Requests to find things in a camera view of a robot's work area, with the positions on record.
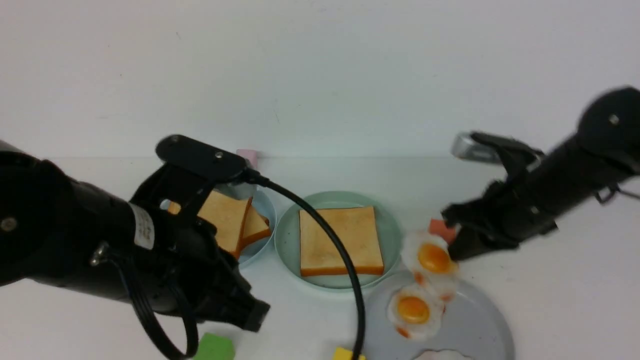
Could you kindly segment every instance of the white label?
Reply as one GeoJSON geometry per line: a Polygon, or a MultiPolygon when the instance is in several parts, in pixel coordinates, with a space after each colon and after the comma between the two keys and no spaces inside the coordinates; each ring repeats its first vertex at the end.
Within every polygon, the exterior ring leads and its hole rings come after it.
{"type": "Polygon", "coordinates": [[[147,213],[147,210],[131,203],[129,203],[129,206],[133,210],[133,217],[136,218],[136,234],[133,242],[139,247],[148,250],[153,249],[154,242],[156,242],[154,221],[151,220],[151,216],[147,213]]]}

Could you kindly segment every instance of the plate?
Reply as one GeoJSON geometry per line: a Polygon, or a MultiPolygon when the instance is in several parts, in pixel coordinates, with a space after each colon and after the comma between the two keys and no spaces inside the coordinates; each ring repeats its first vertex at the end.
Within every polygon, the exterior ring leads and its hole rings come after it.
{"type": "MultiPolygon", "coordinates": [[[[380,282],[400,257],[402,231],[394,217],[377,201],[353,192],[322,192],[305,197],[314,209],[344,209],[373,206],[376,216],[376,230],[380,243],[382,261],[385,264],[383,275],[358,275],[360,285],[370,287],[380,282]]],[[[291,206],[280,219],[274,240],[276,253],[282,263],[297,278],[324,290],[349,291],[351,281],[348,275],[307,276],[300,275],[300,207],[291,206]]]]}
{"type": "Polygon", "coordinates": [[[461,281],[456,298],[447,304],[438,334],[424,342],[405,339],[387,318],[391,296],[414,283],[409,271],[397,272],[367,297],[367,328],[363,354],[368,360],[413,360],[425,350],[457,350],[474,360],[514,360],[509,326],[491,300],[461,281]]]}
{"type": "Polygon", "coordinates": [[[258,258],[263,252],[265,252],[275,234],[275,229],[278,222],[276,209],[273,206],[271,199],[269,199],[267,194],[265,194],[262,190],[256,190],[256,192],[253,194],[253,200],[251,204],[256,209],[256,211],[260,213],[260,215],[269,219],[271,236],[260,239],[242,250],[242,252],[240,253],[240,258],[238,259],[240,268],[247,267],[249,264],[253,263],[253,261],[255,261],[255,259],[258,258]]]}

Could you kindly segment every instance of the bread slice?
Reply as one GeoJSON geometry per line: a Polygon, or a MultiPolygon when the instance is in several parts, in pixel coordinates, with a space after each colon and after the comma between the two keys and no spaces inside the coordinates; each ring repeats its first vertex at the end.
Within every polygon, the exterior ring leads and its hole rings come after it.
{"type": "Polygon", "coordinates": [[[236,259],[240,257],[244,223],[252,198],[236,200],[212,191],[200,208],[198,216],[216,226],[216,242],[236,259]]]}
{"type": "Polygon", "coordinates": [[[253,206],[249,208],[249,212],[246,214],[246,220],[244,221],[240,251],[256,241],[271,235],[271,229],[264,219],[265,218],[263,218],[253,206]]]}
{"type": "MultiPolygon", "coordinates": [[[[373,206],[350,209],[320,209],[320,215],[336,232],[358,274],[382,275],[382,262],[373,206]]],[[[320,225],[300,210],[300,275],[342,275],[347,269],[320,225]]]]}

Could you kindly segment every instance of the egg white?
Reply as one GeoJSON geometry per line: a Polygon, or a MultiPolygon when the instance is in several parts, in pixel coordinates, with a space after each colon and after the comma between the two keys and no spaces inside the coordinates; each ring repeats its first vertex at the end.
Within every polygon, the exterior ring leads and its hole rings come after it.
{"type": "Polygon", "coordinates": [[[425,351],[414,360],[473,360],[455,350],[425,351]]]}
{"type": "Polygon", "coordinates": [[[446,273],[434,273],[422,267],[418,260],[418,251],[427,243],[436,245],[449,253],[448,244],[443,238],[429,234],[427,231],[418,231],[406,235],[400,257],[420,286],[432,296],[448,302],[455,296],[460,283],[458,265],[454,264],[446,273]]]}
{"type": "Polygon", "coordinates": [[[442,302],[433,298],[419,285],[411,284],[401,288],[391,296],[391,301],[387,308],[387,317],[396,329],[402,329],[409,334],[408,339],[424,341],[435,336],[440,330],[443,312],[444,304],[442,302]],[[397,312],[398,301],[404,297],[417,297],[422,299],[429,307],[429,320],[425,323],[405,322],[397,312]]]}

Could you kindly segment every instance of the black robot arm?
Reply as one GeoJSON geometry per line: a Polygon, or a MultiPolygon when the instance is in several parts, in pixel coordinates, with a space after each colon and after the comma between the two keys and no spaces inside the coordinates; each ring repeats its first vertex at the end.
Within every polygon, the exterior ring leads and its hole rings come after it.
{"type": "Polygon", "coordinates": [[[236,259],[218,247],[215,224],[197,217],[214,188],[247,197],[259,184],[307,211],[345,262],[358,310],[357,359],[365,329],[360,283],[342,242],[319,213],[230,152],[173,135],[160,141],[156,153],[164,164],[127,202],[0,142],[0,286],[29,278],[130,302],[158,350],[168,359],[187,359],[198,348],[197,322],[258,331],[269,311],[251,295],[236,259]],[[171,202],[180,205],[175,215],[165,207],[171,202]],[[184,353],[154,313],[182,317],[184,353]]]}
{"type": "Polygon", "coordinates": [[[449,227],[461,226],[449,247],[455,260],[516,249],[556,229],[555,220],[587,198],[603,204],[621,192],[620,183],[640,174],[640,92],[628,87],[600,96],[577,132],[546,156],[513,139],[470,138],[497,155],[507,177],[482,197],[442,211],[449,227]]]}

